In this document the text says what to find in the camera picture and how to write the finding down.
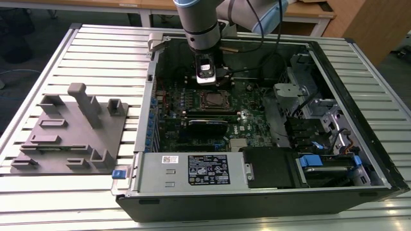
metal bracket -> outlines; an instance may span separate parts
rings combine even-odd
[[[155,52],[160,49],[160,45],[163,44],[163,33],[155,32],[148,36],[148,50],[149,52]]]

warning label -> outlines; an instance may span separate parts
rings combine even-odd
[[[188,184],[229,184],[227,155],[189,155]]]

black cable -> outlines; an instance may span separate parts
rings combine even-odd
[[[257,16],[257,14],[256,14],[255,8],[253,8],[252,5],[251,5],[249,0],[245,0],[245,1],[247,1],[248,6],[249,6],[249,8],[251,8],[251,10],[252,10],[252,13],[255,14],[255,17],[257,18],[256,20],[257,20],[259,29],[260,29],[260,32],[261,32],[261,40],[260,40],[259,45],[257,45],[256,48],[253,48],[253,49],[251,49],[251,50],[248,50],[248,51],[239,51],[237,53],[253,52],[253,51],[256,51],[256,50],[259,50],[259,49],[261,48],[263,43],[264,43],[264,31],[263,31],[263,24],[261,24],[261,21],[260,21],[260,19],[259,19],[259,16]]]
[[[267,56],[267,59],[264,60],[264,62],[261,62],[256,67],[251,67],[251,68],[244,68],[244,69],[237,69],[237,70],[231,70],[229,73],[237,73],[237,72],[244,72],[244,71],[252,71],[252,70],[256,70],[256,69],[260,69],[267,63],[268,63],[268,60],[275,56],[280,56],[283,57],[276,51],[278,51],[278,45],[280,43],[280,37],[282,37],[282,24],[283,24],[283,2],[282,0],[278,0],[278,3],[279,3],[279,10],[280,10],[280,22],[278,24],[278,35],[276,35],[276,42],[275,42],[275,47],[274,47],[274,50],[270,54],[270,56]]]
[[[291,114],[291,117],[295,116],[296,112],[299,110],[302,110],[302,108],[311,102],[311,100],[314,99],[314,97],[316,96],[316,94],[320,92],[320,89],[318,89],[306,99],[306,101],[296,107],[295,111]]]
[[[340,135],[340,133],[342,133],[343,131],[346,131],[346,130],[348,130],[348,129],[340,128],[340,130],[336,132],[335,137],[334,137],[334,139],[332,139],[332,145],[330,146],[328,155],[332,154],[334,146],[335,146],[336,140],[339,139],[339,135]]]

aluminum extrusion table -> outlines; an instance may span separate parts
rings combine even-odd
[[[69,29],[0,139],[0,230],[408,230],[411,192],[384,202],[359,205],[335,215],[135,223],[115,202],[111,176],[8,176],[12,159],[41,113],[36,106],[41,95],[65,94],[71,82],[85,83],[87,93],[97,95],[100,102],[115,96],[131,105],[117,168],[131,164],[149,62],[148,35],[167,31],[183,34],[183,30],[176,29],[121,26],[81,25]],[[239,33],[239,36],[249,37],[252,34]],[[320,44],[398,170],[411,185],[411,112],[356,44],[342,38],[283,38],[311,39]],[[68,95],[61,98],[73,100]],[[125,180],[119,180],[116,185],[125,188]]]

wire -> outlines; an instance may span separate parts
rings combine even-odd
[[[302,108],[311,102],[311,100],[314,99],[314,97],[316,96],[316,94],[320,92],[320,89],[318,89],[306,99],[306,101],[296,107],[295,111],[291,114],[291,117],[294,117],[294,115],[296,114],[296,112],[299,110],[302,110]]]
[[[41,72],[40,72],[40,71],[36,71],[36,70],[31,70],[31,69],[16,69],[16,70],[4,71],[4,72],[0,73],[0,75],[4,75],[4,74],[7,74],[7,73],[15,72],[15,71],[36,72],[36,73],[41,74]],[[0,96],[0,99],[4,99],[4,100],[24,100],[25,97],[24,97],[24,98],[9,98],[9,97]]]
[[[5,74],[5,73],[9,73],[9,72],[15,72],[15,71],[28,71],[28,72],[36,72],[39,74],[41,74],[40,71],[36,71],[36,70],[31,70],[31,69],[16,69],[16,70],[9,70],[9,71],[4,71],[0,73],[0,75]]]
[[[239,51],[237,53],[253,52],[253,51],[256,51],[256,50],[259,50],[259,49],[261,48],[263,43],[264,43],[264,30],[263,30],[261,21],[260,21],[260,19],[259,19],[259,16],[257,16],[257,14],[256,14],[255,8],[253,8],[252,5],[251,5],[249,0],[245,0],[245,1],[247,1],[247,3],[248,3],[248,6],[249,6],[249,8],[251,8],[251,11],[252,11],[252,13],[255,14],[255,17],[256,17],[256,20],[257,20],[259,29],[260,29],[260,32],[261,32],[261,40],[260,40],[259,45],[257,45],[256,48],[253,48],[253,49],[251,49],[251,50],[248,50],[248,51]]]
[[[276,131],[272,131],[272,132],[274,132],[275,134],[278,134],[278,135],[283,136],[283,137],[290,138],[290,136],[286,136],[286,135],[283,135],[283,134],[278,133]]]
[[[25,98],[9,98],[9,97],[0,96],[0,99],[4,99],[4,100],[24,100]]]
[[[274,50],[272,50],[271,54],[267,56],[267,59],[264,60],[264,62],[260,63],[256,67],[237,69],[237,70],[231,70],[231,71],[228,71],[228,73],[237,73],[237,72],[252,71],[252,70],[260,69],[268,63],[268,60],[275,55],[278,55],[279,57],[283,58],[283,56],[276,52],[278,51],[278,45],[280,43],[280,38],[282,38],[282,24],[283,24],[283,2],[282,2],[282,0],[278,0],[278,3],[279,3],[279,11],[280,11],[280,14],[279,14],[280,22],[278,24],[276,42],[275,42],[275,47],[274,47]]]
[[[354,140],[350,138],[350,136],[347,135],[347,140],[350,141],[350,145],[348,147],[346,147],[343,153],[347,154],[350,149],[354,147]]]
[[[332,145],[330,146],[328,155],[332,154],[332,152],[334,152],[334,146],[335,146],[336,140],[338,140],[338,138],[339,138],[339,135],[340,135],[340,133],[342,133],[343,131],[346,131],[346,130],[348,130],[348,129],[340,128],[340,130],[336,132],[335,137],[334,137],[334,139],[332,139]]]

